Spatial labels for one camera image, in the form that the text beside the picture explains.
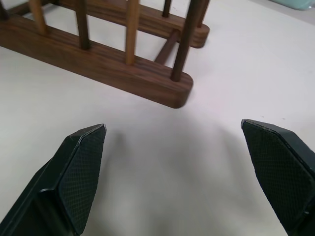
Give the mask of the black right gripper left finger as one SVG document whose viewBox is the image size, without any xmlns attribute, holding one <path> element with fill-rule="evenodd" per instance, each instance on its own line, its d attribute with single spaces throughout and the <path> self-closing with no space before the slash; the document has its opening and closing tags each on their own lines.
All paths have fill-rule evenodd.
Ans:
<svg viewBox="0 0 315 236">
<path fill-rule="evenodd" d="M 2 236 L 79 236 L 95 198 L 105 124 L 67 136 L 0 224 Z"/>
</svg>

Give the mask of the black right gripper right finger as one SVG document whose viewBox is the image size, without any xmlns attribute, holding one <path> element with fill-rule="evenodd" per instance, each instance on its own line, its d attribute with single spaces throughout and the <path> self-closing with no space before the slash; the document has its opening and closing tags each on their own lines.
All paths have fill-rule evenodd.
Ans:
<svg viewBox="0 0 315 236">
<path fill-rule="evenodd" d="M 315 234 L 315 153 L 292 131 L 243 119 L 256 178 L 289 236 Z"/>
</svg>

